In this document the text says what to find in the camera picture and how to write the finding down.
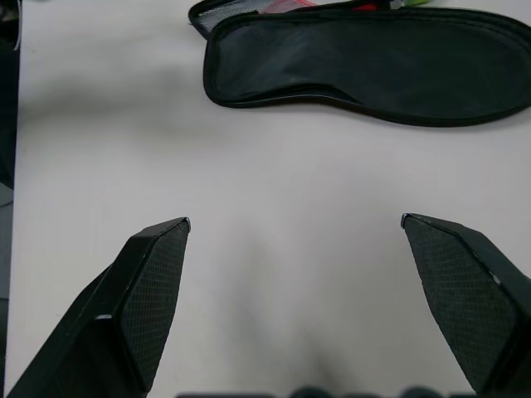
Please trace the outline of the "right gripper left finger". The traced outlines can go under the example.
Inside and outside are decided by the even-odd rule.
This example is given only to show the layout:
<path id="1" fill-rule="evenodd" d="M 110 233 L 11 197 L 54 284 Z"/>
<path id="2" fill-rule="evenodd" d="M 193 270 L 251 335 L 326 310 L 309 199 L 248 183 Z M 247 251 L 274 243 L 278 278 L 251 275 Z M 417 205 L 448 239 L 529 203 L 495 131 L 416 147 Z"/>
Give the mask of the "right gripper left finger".
<path id="1" fill-rule="evenodd" d="M 181 217 L 132 235 L 6 398 L 146 398 L 173 323 L 190 230 Z"/>

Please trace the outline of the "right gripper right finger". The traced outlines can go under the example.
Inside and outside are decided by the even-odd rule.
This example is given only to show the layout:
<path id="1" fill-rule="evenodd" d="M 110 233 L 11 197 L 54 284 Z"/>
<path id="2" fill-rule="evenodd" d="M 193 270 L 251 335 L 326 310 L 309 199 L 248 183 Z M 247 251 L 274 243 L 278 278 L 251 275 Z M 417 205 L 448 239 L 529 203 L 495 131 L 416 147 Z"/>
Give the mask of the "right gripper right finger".
<path id="1" fill-rule="evenodd" d="M 531 398 L 531 278 L 484 234 L 406 213 L 426 301 L 474 392 Z"/>

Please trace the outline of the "black and red paddle case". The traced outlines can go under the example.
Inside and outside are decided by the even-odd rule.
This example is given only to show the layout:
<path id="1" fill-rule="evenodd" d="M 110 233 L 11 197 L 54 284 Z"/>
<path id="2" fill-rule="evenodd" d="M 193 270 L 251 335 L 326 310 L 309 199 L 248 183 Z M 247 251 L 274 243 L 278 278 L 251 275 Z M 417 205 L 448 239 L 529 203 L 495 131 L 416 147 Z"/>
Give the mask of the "black and red paddle case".
<path id="1" fill-rule="evenodd" d="M 234 109 L 316 101 L 459 127 L 531 108 L 531 26 L 409 0 L 202 0 L 203 87 Z"/>

